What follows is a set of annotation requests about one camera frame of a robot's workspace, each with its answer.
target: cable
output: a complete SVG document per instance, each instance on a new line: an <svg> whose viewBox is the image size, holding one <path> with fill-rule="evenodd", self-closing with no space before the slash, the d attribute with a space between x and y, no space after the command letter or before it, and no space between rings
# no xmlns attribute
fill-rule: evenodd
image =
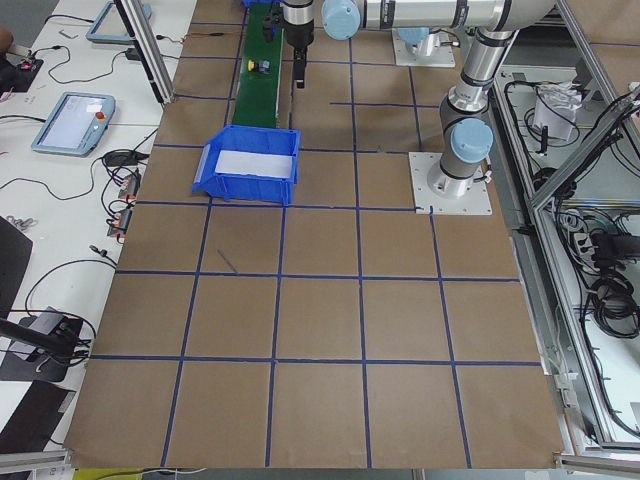
<svg viewBox="0 0 640 480"><path fill-rule="evenodd" d="M440 32L444 32L444 33L446 33L448 35L451 35L453 38L456 39L456 41L458 42L458 45L454 45L453 42L449 42L449 43L451 43L451 46L460 47L462 45L462 42L460 41L460 37L455 32L452 32L451 30L446 30L444 28L437 28L435 30L430 30L429 31L430 34L440 33Z"/></svg>
<svg viewBox="0 0 640 480"><path fill-rule="evenodd" d="M147 135L146 137L144 137L144 138L142 139L142 141L141 141L138 145L136 145L135 147L133 147L131 150L132 150L132 151L134 151L134 152L137 152L137 151L138 151L138 149L139 149L142 145L144 145L144 144L145 144L145 142L146 142L147 140L149 140L151 137L153 137L153 135L158 131L158 128L159 128L159 127L154 128L154 129L153 129L153 131L152 131L149 135Z"/></svg>
<svg viewBox="0 0 640 480"><path fill-rule="evenodd" d="M61 263L60 265L57 265L55 267L53 267L52 269L50 269L47 273L45 273L44 275L42 275L38 281L36 283L33 284L33 286L29 289L29 291L27 292L26 297L24 298L24 310L27 314L31 315L31 312L36 311L36 310L30 310L29 309L29 300L31 298L31 296L33 295L33 293L35 292L36 288L38 287L38 285L40 285L49 275L51 275L52 273L68 267L69 265L75 265L78 263L100 263L102 265L106 265L109 268L113 268L115 270L115 266L109 262L104 262L102 260L93 260L93 259L81 259L81 260L71 260L69 262L64 262ZM82 317L75 315L75 314L69 314L69 315L73 315L76 316L77 318L82 319Z"/></svg>
<svg viewBox="0 0 640 480"><path fill-rule="evenodd" d="M531 155L531 152L529 152L529 148L527 147L527 142L525 141L524 137L522 136L522 133L520 132L520 127L518 126L518 115L516 114L516 110L513 107L513 103L511 103L511 98L509 97L509 89L514 86L514 85L518 85L520 82L514 80L511 81L509 83L507 83L504 86L504 97L507 100L507 106L509 108L509 114L511 115L511 121L513 122L515 129L516 129L516 134L518 135L518 139L520 140L520 145L522 147L522 150L524 151L525 155L527 156L527 170L529 171L529 177L531 179L534 178L535 173L533 171L532 168L532 164L535 165L538 169L538 171L542 170L542 166L537 162L537 160L535 158L533 158L533 156Z"/></svg>
<svg viewBox="0 0 640 480"><path fill-rule="evenodd" d="M6 118L23 118L25 120L35 120L36 122L46 122L44 118L30 117L29 115L2 115L0 120L4 120Z"/></svg>
<svg viewBox="0 0 640 480"><path fill-rule="evenodd" d="M527 132L529 132L529 135L531 135L534 139L536 139L537 141L542 141L542 135L540 133L538 133L535 130L535 126L532 125L531 123L529 123L529 121L535 116L535 108L530 108L529 110L527 110L527 112L524 114L524 126L527 129ZM555 145L552 143L549 143L549 147L553 147L553 148L565 148L565 147L570 147L571 145L575 145L576 143L578 143L578 140L580 140L580 128L576 127L575 131L578 133L578 135L576 135L576 138L574 138L571 141L566 140L566 142L563 145Z"/></svg>
<svg viewBox="0 0 640 480"><path fill-rule="evenodd" d="M169 40L171 43L183 43L183 39L175 40L168 35L156 35L156 40Z"/></svg>
<svg viewBox="0 0 640 480"><path fill-rule="evenodd" d="M56 18L56 17L61 17L61 18L71 18L73 20L81 20L83 22L87 22L87 23L93 23L94 20L91 20L89 18L81 18L81 17L74 17L73 15L63 15L61 13L56 13L54 15L49 15L47 18L44 19L44 23L47 23L49 20L51 20L52 18Z"/></svg>
<svg viewBox="0 0 640 480"><path fill-rule="evenodd" d="M201 32L191 32L185 35L185 38L189 37L224 37L225 35L240 35L242 30L235 30L233 32L209 32L209 33L201 33Z"/></svg>
<svg viewBox="0 0 640 480"><path fill-rule="evenodd" d="M175 475L193 475L194 473L204 472L205 470L207 469L199 468L197 470L179 470L179 469L172 470L170 468L154 468L151 470L144 470L142 472L142 475L146 475L148 473L163 473L163 472L167 472ZM102 477L98 477L93 480L108 480L111 478L128 477L131 475L140 475L140 471L138 470L138 471L131 471L131 472L112 473L110 475L103 475Z"/></svg>
<svg viewBox="0 0 640 480"><path fill-rule="evenodd" d="M562 210L562 199L559 199L557 202L558 205L555 212L556 222L558 221L559 212ZM580 217L581 227L579 231L582 231L587 235L590 235L594 231L608 231L608 229L613 229L615 232L622 232L623 229L618 225L619 220L623 218L623 215L632 215L636 213L634 211L623 212L614 219L611 215L608 214L608 212L598 208L586 207L581 208L581 210L595 214L595 216L582 215ZM574 214L563 212L563 215ZM587 223L588 220L597 221L599 226L595 229L589 228L589 225ZM609 221L610 223L605 224L604 227L600 226L601 222L603 221ZM567 237L565 234L563 234L562 230L559 230L558 233L561 243L566 249ZM618 425L630 435L640 438L640 432L627 425L620 418L618 412L613 408L613 404L607 391L607 386L605 385L603 366L597 355L595 354L595 349L588 335L586 326L588 317L592 316L597 327L607 335L615 338L636 338L640 333L640 328L638 326L638 316L640 313L640 309L631 296L631 294L633 293L633 287L622 276L622 274L615 270L598 272L599 278L589 284L584 278L583 273L585 272L581 268L576 267L576 262L574 261L573 256L570 255L569 252L567 252L567 254L572 265L574 266L574 274L576 276L576 279L578 280L578 284L582 284L582 287L579 288L580 307L578 320L580 323L582 336L585 340L587 350L589 352L590 361L597 374L598 388L600 389L602 398L604 399L605 407L612 421L616 425ZM622 321L629 318L631 319L631 329L628 329L626 331L620 331L611 324L611 321Z"/></svg>
<svg viewBox="0 0 640 480"><path fill-rule="evenodd" d="M2 190L3 188L8 187L9 185L11 185L14 182L28 182L28 183L35 183L35 184L38 184L38 185L42 185L47 190L49 195L51 195L56 200L60 200L61 202L66 202L68 200L75 200L76 198L84 197L86 195L89 195L91 192L93 192L93 189L95 188L95 185L96 185L96 183L95 183L95 174L93 172L93 167L100 159L101 158L96 158L91 163L91 166L89 167L89 172L91 174L91 186L89 187L89 189L87 191L85 191L85 192L78 193L76 195L71 195L70 197L60 197L59 195L56 195L55 193L53 193L51 188L49 188L49 185L47 185L45 182L43 182L41 180L34 180L32 178L22 178L22 177L13 178L13 179L9 180L8 182L4 183L3 185L0 185L0 190Z"/></svg>
<svg viewBox="0 0 640 480"><path fill-rule="evenodd" d="M54 45L53 47L50 48L42 48L39 50L36 50L33 55L35 56L36 53L43 51L43 50L65 50L67 52L67 59L66 60L62 60L61 62L57 63L56 65L54 65L53 67L51 67L48 71L47 74L49 75L49 77L51 77L51 79L60 84L60 85L69 85L71 83L89 83L89 82L93 82L94 80L98 80L100 78L104 78L107 77L109 75L111 75L114 72L115 69L115 62L116 59L120 56L120 55L124 55L126 53L126 51L121 51L116 53L113 58L111 59L111 68L108 72L106 73L102 73L100 75L96 75L95 77L92 78L85 78L85 79L78 79L78 80L58 80L56 77L53 76L53 71L56 70L57 68L60 68L62 65L66 65L67 63L71 62L71 50L69 50L68 47L64 46L64 45Z"/></svg>

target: blue tape grid line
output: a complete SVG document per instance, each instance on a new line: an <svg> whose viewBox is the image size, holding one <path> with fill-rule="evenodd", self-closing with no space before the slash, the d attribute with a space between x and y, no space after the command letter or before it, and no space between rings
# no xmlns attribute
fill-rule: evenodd
<svg viewBox="0 0 640 480"><path fill-rule="evenodd" d="M284 259L284 241L285 241L285 228L287 223L287 210L282 209L282 217L280 224L280 250L278 252L278 283L276 287L276 302L275 302L275 314L273 318L273 338L271 341L271 369L269 371L269 404L267 410L267 439L266 448L264 453L264 466L271 465L271 432L273 431L273 402L274 402L274 390L276 383L276 363L277 363L277 351L278 351L278 322L280 320L280 294L282 291L282 263Z"/></svg>
<svg viewBox="0 0 640 480"><path fill-rule="evenodd" d="M464 446L464 455L467 461L467 468L473 468L471 459L471 451L469 450L469 439L467 437L467 428L464 422L464 411L462 408L462 397L460 395L460 383L458 382L458 371L456 369L456 360L453 350L453 339L451 335L451 326L449 324L449 312L447 309L447 298L444 291L444 281L442 279L442 266L440 263L440 249L438 248L438 236L436 233L436 222L433 218L433 209L429 212L429 223L431 224L431 234L433 235L433 250L436 259L436 269L438 272L438 284L440 286L440 300L442 301L442 313L444 316L445 330L447 333L447 344L449 346L449 356L451 358L451 373L453 375L453 388L456 395L456 404L458 409L458 417L460 419L460 431L462 433L462 444Z"/></svg>
<svg viewBox="0 0 640 480"><path fill-rule="evenodd" d="M364 439L367 455L367 468L373 467L371 453L371 428L369 422L369 388L367 382L367 339L364 323L364 288L362 269L362 231L360 228L360 181L358 176L358 129L356 127L355 86L353 78L353 42L349 39L349 87L351 95L351 134L353 146L353 171L356 193L356 240L358 245L358 301L360 306L360 347L362 350L362 399L364 412Z"/></svg>
<svg viewBox="0 0 640 480"><path fill-rule="evenodd" d="M242 30L244 30L245 28L245 24L246 24L246 20L247 20L247 10L245 10L244 12L244 18L243 18L243 26L242 26ZM242 46L242 36L240 36L240 38L238 39L238 48L236 51L236 62L234 64L234 70L233 70L233 75L231 77L231 83L229 85L229 95L228 98L229 100L227 100L227 109L225 112L225 124L228 121L229 118L229 110L230 110L230 104L231 104L231 96L233 93L233 87L234 87L234 81L235 81L235 76L236 76L236 71L238 68L238 59L240 58L240 51L241 51L241 46ZM160 465L162 467L166 466L167 464L167 457L169 455L169 447L171 445L171 434L173 432L173 422L175 419L175 415L176 415L176 408L178 405L178 397L180 394L180 383L182 380L182 370L184 368L184 357L186 356L187 353L187 344L189 341L189 329L191 327L191 320L193 318L193 310L195 307L195 301L196 301L196 295L198 293L198 284L199 284L199 280L200 280L200 270L202 268L202 260L204 258L204 252L205 252L205 247L206 247L206 243L207 243L207 234L209 231L209 223L211 221L211 214L213 211L213 199L209 200L209 204L207 206L207 216L204 222L204 227L202 229L202 239L200 241L200 252L198 254L198 263L197 263L197 267L196 267L196 271L194 273L194 279L193 279L193 287L191 290L191 299L189 301L189 310L187 313L187 321L185 323L185 327L184 327L184 334L182 337L182 347L180 350L180 357L181 359L178 360L178 370L176 373L176 381L175 381L175 385L174 385L174 389L173 389L173 398L171 401L171 410L169 412L169 419L167 422L167 430L166 430L166 434L165 434L165 441L164 441L164 448L162 450L162 459L160 461Z"/></svg>
<svg viewBox="0 0 640 480"><path fill-rule="evenodd" d="M484 277L393 277L375 275L316 275L302 273L235 273L235 272L207 272L200 270L116 270L119 275L196 275L202 277L239 277L239 278L307 278L314 280L363 280L363 281L394 281L394 282L477 282L477 283L520 283L518 278L484 278Z"/></svg>
<svg viewBox="0 0 640 480"><path fill-rule="evenodd" d="M156 200L138 200L138 205L166 205L166 206L178 206L178 207L206 207L209 205L206 197L200 197L202 200L193 202L172 202L172 201L156 201ZM216 201L214 199L213 206L216 208L282 208L280 205L269 204L246 204L246 203L232 203ZM332 205L289 205L287 208L291 209L307 209L307 210L368 210L374 212L415 212L414 208L402 208L402 207L350 207L346 205L332 206Z"/></svg>
<svg viewBox="0 0 640 480"><path fill-rule="evenodd" d="M101 354L90 356L92 360L125 360L156 362L209 362L209 363L292 363L322 365L425 365L456 367L541 367L540 362L516 362L509 360L411 360L411 359L354 359L354 358L273 358L273 357L216 357L200 355L126 355Z"/></svg>

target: black cable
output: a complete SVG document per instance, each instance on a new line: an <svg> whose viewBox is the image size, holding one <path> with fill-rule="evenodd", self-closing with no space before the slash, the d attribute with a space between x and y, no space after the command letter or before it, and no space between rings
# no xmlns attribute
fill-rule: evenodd
<svg viewBox="0 0 640 480"><path fill-rule="evenodd" d="M144 138L142 139L142 141L141 141L138 145L136 145L135 147L133 147L131 150L133 150L134 152L137 152L137 151L138 151L138 149L139 149L142 145L144 145L144 143L145 143L147 140L149 140L151 137L153 137L153 135L158 131L158 128L159 128L159 127L154 128L154 129L153 129L153 131L152 131L149 135L147 135L146 137L144 137Z"/></svg>
<svg viewBox="0 0 640 480"><path fill-rule="evenodd" d="M602 219L605 219L610 222L609 228L614 228L616 231L620 232L622 229L618 225L618 220L622 218L622 215L625 213L621 213L615 219L609 215L606 211L586 207L581 208L581 210L587 210L589 212L593 212L594 214L600 216ZM559 225L559 216L562 211L562 199L557 199L556 206L556 228L558 229L558 234L561 240L563 247L567 248L567 237L561 229ZM584 216L582 219L583 225L588 235L597 230L607 231L604 228L598 226L595 229L589 229L586 219L598 220L597 217L594 216ZM598 388L602 394L602 397L605 402L605 407L611 417L612 421L622 428L625 432L633 435L635 437L640 438L640 432L631 428L627 425L618 415L618 412L613 408L613 404L609 397L609 393L607 391L607 386L605 385L605 377L603 373L603 367L598 357L595 354L595 349L591 343L591 339L589 338L586 322L588 321L588 315L591 315L594 319L594 323L598 326L598 328L603 331L605 334L616 337L616 338L636 338L640 333L639 327L639 316L640 309L638 305L635 303L632 293L633 287L631 284L617 271L609 270L609 271L601 271L599 273L599 278L593 281L591 284L587 283L584 278L584 270L578 264L578 262L572 257L570 252L567 251L567 256L573 266L574 274L576 279L578 280L578 284L581 284L582 287L579 288L580 302L579 302L579 323L582 331L582 336L584 338L585 344L587 346L587 350L589 352L590 361L593 365L593 368L597 374L597 382ZM612 325L612 321L622 321L625 319L631 320L631 328L626 329L625 331L620 331L618 328Z"/></svg>
<svg viewBox="0 0 640 480"><path fill-rule="evenodd" d="M171 43L182 43L182 40L176 40L168 35L156 35L156 40L169 40Z"/></svg>
<svg viewBox="0 0 640 480"><path fill-rule="evenodd" d="M82 193L78 193L77 195L72 195L70 197L60 197L60 196L56 195L55 193L53 193L53 191L51 190L49 185L47 185L45 182L43 182L41 180L34 180L32 178L22 178L22 177L13 178L13 179L9 180L8 182L4 183L3 185L0 185L0 190L2 190L3 188L8 187L9 185L11 185L14 182L28 182L28 183L35 183L35 184L38 184L38 185L42 185L47 190L49 195L51 195L56 200L60 200L61 202L66 202L68 200L75 200L76 198L84 197L86 195L89 195L91 192L93 192L93 189L95 188L95 185L96 185L96 183L95 183L95 174L93 172L93 167L99 160L100 160L100 158L96 158L91 163L91 166L89 167L89 172L91 174L91 186L89 187L89 189L87 191L82 192Z"/></svg>
<svg viewBox="0 0 640 480"><path fill-rule="evenodd" d="M102 260L80 259L80 260L71 260L69 262L61 263L60 265L57 265L57 266L51 268L47 273L42 275L38 279L38 281L36 283L34 283L33 286L29 289L29 291L27 292L26 297L24 298L24 310L25 310L25 312L28 315L31 315L31 312L36 311L36 310L30 310L29 309L29 299L31 298L31 295L33 295L33 293L34 293L35 289L38 287L38 285L40 285L52 273L54 273L54 272L56 272L56 271L58 271L58 270L60 270L62 268L68 267L69 265L75 265L75 264L78 264L78 263L100 263L102 265L106 265L109 268L113 268L115 270L115 266L114 265L112 265L109 262L103 262ZM68 313L68 315L75 316L75 317L77 317L77 318L79 318L81 320L84 320L87 324L89 324L89 322L87 322L85 319L83 319L79 315L76 315L76 314L73 314L73 313Z"/></svg>
<svg viewBox="0 0 640 480"><path fill-rule="evenodd" d="M527 110L527 112L524 114L524 126L527 129L527 132L529 132L529 135L531 135L531 137L533 137L535 140L541 142L542 141L542 135L540 133L538 133L534 126L529 123L529 121L535 116L535 108L530 108L529 110ZM580 140L580 129L576 126L576 132L578 132L578 135L576 135L576 138L574 138L573 140L569 141L569 140L565 140L568 143L564 143L562 145L556 145L553 143L549 143L549 147L553 147L553 148L565 148L565 147L570 147L571 145L575 145L576 143L578 143L578 140Z"/></svg>
<svg viewBox="0 0 640 480"><path fill-rule="evenodd" d="M30 117L29 115L2 115L0 117L0 120L4 120L6 118L23 118L25 120L35 120L36 122L42 122L42 123L47 121L44 118Z"/></svg>
<svg viewBox="0 0 640 480"><path fill-rule="evenodd" d="M52 18L57 18L57 17L60 17L60 18L71 18L73 20L80 20L80 21L87 22L87 23L93 23L94 22L94 20L91 20L89 18L74 17L73 15L63 15L61 13L56 13L56 14L53 14L53 15L49 15L47 18L45 18L44 19L44 23L47 23Z"/></svg>
<svg viewBox="0 0 640 480"><path fill-rule="evenodd" d="M514 85L518 85L522 82L519 82L517 80L511 81L509 83L507 83L504 86L504 97L507 101L507 106L509 108L509 114L511 115L511 121L513 122L513 125L515 127L516 130L516 134L518 135L518 139L520 140L520 145L522 146L522 150L524 151L525 155L527 156L527 170L529 171L529 177L531 179L534 178L535 173L533 171L532 168L532 164L535 165L537 167L537 169L540 171L542 170L542 166L540 166L540 164L537 162L537 160L535 158L533 158L533 156L531 155L531 152L529 152L529 148L527 147L527 142L525 141L524 137L522 136L522 133L520 132L520 127L518 126L518 115L516 114L516 110L513 107L513 103L511 103L511 98L509 97L509 89L514 86Z"/></svg>
<svg viewBox="0 0 640 480"><path fill-rule="evenodd" d="M446 33L448 35L451 35L453 38L456 39L456 41L458 42L458 45L453 45L453 43L451 42L452 46L457 46L457 47L462 46L462 42L460 41L460 37L455 32L452 32L451 30L446 30L444 28L437 28L435 30L430 30L429 34L440 33L440 32L444 32L444 33Z"/></svg>
<svg viewBox="0 0 640 480"><path fill-rule="evenodd" d="M111 75L114 72L115 69L115 62L116 59L120 56L120 55L124 55L126 53L126 51L121 51L116 53L113 58L111 59L111 68L108 72L106 73L102 73L100 75L96 75L95 77L91 77L91 78L85 78L85 79L78 79L78 80L58 80L56 77L53 76L53 71L57 68L60 68L62 65L66 65L67 63L71 62L71 50L69 50L68 47L64 46L64 45L56 45L54 47L51 47L52 50L60 50L63 49L67 52L67 59L63 60L59 63L57 63L56 65L54 65L53 67L51 67L48 71L47 74L49 75L49 77L51 77L51 79L60 84L60 85L69 85L71 83L89 83L89 82L93 82L94 80L98 80L100 78L104 78L107 77L109 75Z"/></svg>
<svg viewBox="0 0 640 480"><path fill-rule="evenodd" d="M61 447L64 447L64 443L61 442L56 442L53 438L51 437L47 437L47 440L50 441L51 443L53 443L54 445L59 445Z"/></svg>

